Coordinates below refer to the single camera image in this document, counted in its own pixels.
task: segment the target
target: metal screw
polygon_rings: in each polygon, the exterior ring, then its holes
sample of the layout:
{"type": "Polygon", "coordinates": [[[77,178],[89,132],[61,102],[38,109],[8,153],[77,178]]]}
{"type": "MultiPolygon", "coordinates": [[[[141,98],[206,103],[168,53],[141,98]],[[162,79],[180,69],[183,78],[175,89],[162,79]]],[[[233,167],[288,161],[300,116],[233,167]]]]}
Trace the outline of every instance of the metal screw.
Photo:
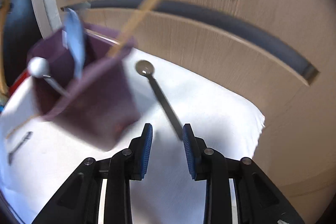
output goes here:
{"type": "Polygon", "coordinates": [[[85,165],[90,165],[90,164],[93,163],[93,161],[94,161],[93,158],[86,158],[86,159],[84,160],[84,164],[85,164],[85,165]]]}
{"type": "Polygon", "coordinates": [[[146,60],[140,60],[135,64],[135,69],[138,74],[148,77],[154,73],[154,67],[152,63],[146,60]]]}
{"type": "Polygon", "coordinates": [[[132,153],[132,150],[129,149],[129,148],[126,148],[124,149],[122,152],[121,152],[124,156],[128,156],[132,153]]]}
{"type": "Polygon", "coordinates": [[[246,165],[250,165],[252,163],[252,160],[248,157],[244,157],[241,159],[241,162],[246,165]]]}
{"type": "Polygon", "coordinates": [[[207,155],[212,155],[213,150],[211,148],[206,148],[206,149],[204,149],[204,153],[207,154],[207,155]]]}

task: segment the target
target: wooden chopstick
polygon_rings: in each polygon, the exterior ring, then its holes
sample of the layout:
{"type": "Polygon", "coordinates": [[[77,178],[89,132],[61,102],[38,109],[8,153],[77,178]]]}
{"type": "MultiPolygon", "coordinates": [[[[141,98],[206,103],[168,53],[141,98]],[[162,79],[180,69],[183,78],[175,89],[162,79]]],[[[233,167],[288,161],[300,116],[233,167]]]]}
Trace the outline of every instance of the wooden chopstick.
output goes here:
{"type": "Polygon", "coordinates": [[[154,9],[159,2],[160,0],[143,0],[141,2],[138,9],[133,12],[128,22],[122,27],[120,34],[115,39],[119,42],[119,45],[111,47],[106,56],[115,56],[117,52],[122,49],[146,14],[154,9]]]}

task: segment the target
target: white cloth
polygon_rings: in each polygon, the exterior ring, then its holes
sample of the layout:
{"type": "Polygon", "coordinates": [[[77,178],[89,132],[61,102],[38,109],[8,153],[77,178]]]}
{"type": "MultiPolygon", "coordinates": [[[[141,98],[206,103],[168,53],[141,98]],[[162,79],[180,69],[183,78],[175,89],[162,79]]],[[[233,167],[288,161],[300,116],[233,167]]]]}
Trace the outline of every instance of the white cloth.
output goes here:
{"type": "Polygon", "coordinates": [[[141,135],[146,122],[153,126],[153,142],[145,178],[130,183],[133,222],[203,223],[206,182],[191,179],[183,143],[177,139],[148,80],[135,71],[136,62],[142,59],[154,65],[154,77],[181,123],[190,123],[195,136],[226,157],[239,160],[253,156],[264,124],[256,106],[214,82],[136,49],[124,60],[124,68],[143,115],[111,151],[102,152],[41,118],[25,124],[6,142],[5,136],[12,128],[37,113],[32,82],[27,79],[0,116],[0,187],[26,224],[33,221],[83,159],[112,157],[141,135]],[[8,151],[27,131],[33,132],[31,139],[8,166],[8,151]]]}

